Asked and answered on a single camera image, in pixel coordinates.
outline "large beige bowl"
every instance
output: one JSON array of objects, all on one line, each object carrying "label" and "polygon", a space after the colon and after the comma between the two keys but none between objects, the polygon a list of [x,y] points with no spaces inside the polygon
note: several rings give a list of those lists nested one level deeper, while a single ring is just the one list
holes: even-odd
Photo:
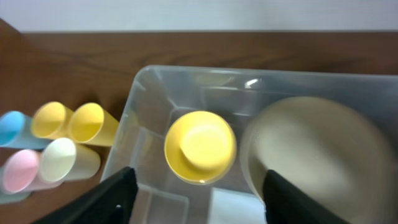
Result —
[{"label": "large beige bowl", "polygon": [[263,201],[267,169],[350,223],[389,217],[391,150],[356,111],[330,100],[292,97],[270,105],[245,130],[241,165]]}]

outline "plastic bin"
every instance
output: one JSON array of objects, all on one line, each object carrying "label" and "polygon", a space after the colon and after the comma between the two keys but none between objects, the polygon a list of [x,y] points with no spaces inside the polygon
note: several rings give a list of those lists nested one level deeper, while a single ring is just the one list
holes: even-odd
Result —
[{"label": "plastic bin", "polygon": [[398,77],[149,66],[132,84],[102,179],[125,166],[136,169],[140,192],[134,224],[207,223],[214,187],[251,193],[239,158],[214,184],[187,184],[165,160],[168,128],[190,111],[212,111],[227,120],[239,143],[255,115],[291,96],[320,96],[349,106],[372,120],[397,149]]}]

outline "white cup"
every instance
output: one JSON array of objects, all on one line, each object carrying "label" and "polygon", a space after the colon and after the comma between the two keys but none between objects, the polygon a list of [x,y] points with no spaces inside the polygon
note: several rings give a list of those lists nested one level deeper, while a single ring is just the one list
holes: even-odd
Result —
[{"label": "white cup", "polygon": [[100,169],[100,156],[93,150],[68,138],[52,141],[43,151],[39,177],[46,182],[83,180]]}]

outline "brown wooden surface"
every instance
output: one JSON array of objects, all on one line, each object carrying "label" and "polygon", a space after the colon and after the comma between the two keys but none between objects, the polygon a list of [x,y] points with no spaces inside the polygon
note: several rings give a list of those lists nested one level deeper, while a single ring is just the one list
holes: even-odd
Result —
[{"label": "brown wooden surface", "polygon": [[[96,101],[119,119],[134,75],[153,64],[396,75],[397,43],[398,33],[19,35],[0,20],[0,113]],[[109,149],[94,149],[105,161]],[[0,164],[14,151],[0,149]],[[99,180],[100,173],[0,205],[0,223],[32,222]]]}]

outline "blue cup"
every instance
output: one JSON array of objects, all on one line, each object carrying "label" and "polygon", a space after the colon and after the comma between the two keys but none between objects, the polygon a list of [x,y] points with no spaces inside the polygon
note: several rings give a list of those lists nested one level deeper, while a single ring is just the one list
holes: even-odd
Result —
[{"label": "blue cup", "polygon": [[39,139],[30,132],[32,119],[19,111],[10,111],[0,118],[0,147],[44,149],[51,140]]}]

